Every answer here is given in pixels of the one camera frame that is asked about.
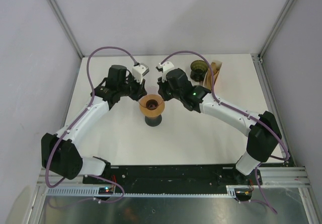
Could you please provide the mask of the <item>wooden dripper ring holder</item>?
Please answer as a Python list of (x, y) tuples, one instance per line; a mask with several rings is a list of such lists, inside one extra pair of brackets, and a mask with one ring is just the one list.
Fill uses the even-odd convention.
[(148, 94), (139, 100), (142, 114), (148, 118), (160, 116), (165, 109), (165, 102), (160, 95)]

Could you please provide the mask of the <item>red-rimmed glass carafe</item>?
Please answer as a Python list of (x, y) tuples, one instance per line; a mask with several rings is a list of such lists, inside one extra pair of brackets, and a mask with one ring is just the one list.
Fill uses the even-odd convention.
[(153, 117), (153, 118), (145, 116), (144, 120), (148, 126), (156, 127), (156, 126), (160, 125), (160, 123), (162, 122), (162, 116), (159, 115), (159, 116)]

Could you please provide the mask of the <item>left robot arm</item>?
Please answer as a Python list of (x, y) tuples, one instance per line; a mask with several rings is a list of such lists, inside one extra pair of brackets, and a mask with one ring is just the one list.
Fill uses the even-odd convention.
[(132, 70), (122, 65), (112, 65), (107, 77), (94, 88), (87, 105), (78, 116), (55, 134), (46, 133), (41, 139), (42, 166), (72, 180), (78, 175), (93, 175), (99, 183), (107, 183), (111, 171), (107, 161), (99, 157), (82, 157), (79, 148), (86, 132), (122, 97), (139, 101), (147, 94), (144, 76), (148, 66), (137, 63)]

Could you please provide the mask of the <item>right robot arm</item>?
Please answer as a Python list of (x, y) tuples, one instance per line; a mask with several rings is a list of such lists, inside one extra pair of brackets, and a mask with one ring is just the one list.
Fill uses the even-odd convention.
[(257, 114), (216, 101), (209, 89), (192, 85), (186, 73), (180, 68), (158, 68), (158, 71), (162, 73), (157, 80), (158, 93), (163, 100), (176, 99), (187, 110), (213, 116), (248, 138), (246, 152), (237, 161), (236, 169), (232, 171), (235, 183), (244, 184), (250, 179), (253, 169), (272, 156), (280, 140), (280, 131), (271, 112)]

